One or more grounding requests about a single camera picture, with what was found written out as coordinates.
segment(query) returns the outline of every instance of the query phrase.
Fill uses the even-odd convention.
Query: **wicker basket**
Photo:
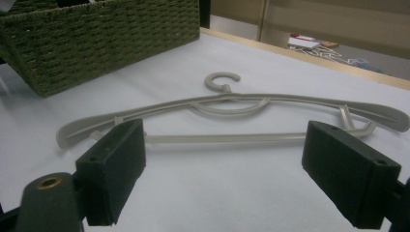
[[[199,38],[197,0],[20,0],[0,14],[0,57],[40,96]]]

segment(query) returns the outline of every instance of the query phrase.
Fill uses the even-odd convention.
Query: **table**
[[[92,139],[62,150],[55,133],[87,116],[160,102],[210,96],[205,76],[236,93],[278,93],[374,102],[410,114],[404,80],[334,64],[202,29],[199,41],[175,48],[42,99],[8,66],[0,66],[0,201],[19,206],[24,187],[53,172],[75,172]],[[220,107],[243,107],[247,103]],[[189,110],[144,118],[148,134],[305,131],[308,120],[339,125],[324,107],[277,102],[250,115],[222,117]],[[355,117],[357,125],[364,120]],[[410,176],[410,132],[378,127],[363,141],[402,164]],[[147,144],[147,167],[119,223],[85,231],[357,231],[301,166],[303,142]],[[387,231],[385,221],[382,231]]]

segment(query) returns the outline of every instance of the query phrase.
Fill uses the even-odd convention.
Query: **white plastic hanger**
[[[269,102],[303,102],[319,104],[338,108],[344,124],[344,129],[354,136],[370,135],[376,128],[376,124],[387,126],[396,131],[408,131],[410,128],[409,116],[395,108],[385,105],[328,100],[294,95],[278,94],[236,94],[232,93],[229,85],[218,85],[213,82],[215,78],[228,77],[239,81],[241,77],[231,72],[216,72],[205,79],[205,85],[213,91],[222,92],[218,96],[209,96],[193,99],[170,101],[137,109],[104,114],[68,123],[57,131],[57,143],[61,148],[67,148],[91,136],[99,139],[103,135],[99,131],[112,128],[125,121],[141,118],[153,113],[165,113],[167,111],[194,108],[201,112],[211,114],[236,115],[248,114],[262,110]],[[216,109],[207,104],[225,101],[258,101],[256,105],[242,109]],[[350,113],[368,118],[370,121],[362,129],[357,129]],[[305,132],[297,133],[257,133],[257,134],[214,134],[214,135],[146,135],[146,143],[210,143],[210,142],[254,142],[254,141],[282,141],[303,140]]]

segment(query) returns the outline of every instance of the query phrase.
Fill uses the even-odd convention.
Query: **brass screw hole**
[[[55,186],[58,186],[62,182],[61,178],[59,177],[50,177],[45,180],[42,180],[38,185],[37,189],[44,190],[44,189],[51,189]]]

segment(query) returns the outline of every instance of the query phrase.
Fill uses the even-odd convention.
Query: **floor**
[[[256,25],[215,15],[211,15],[211,29],[250,40],[256,40],[257,35]],[[342,44],[334,48],[333,51],[341,55],[338,60],[340,63],[346,63],[352,59],[362,59],[368,61],[366,68],[369,70],[410,80],[410,60]]]

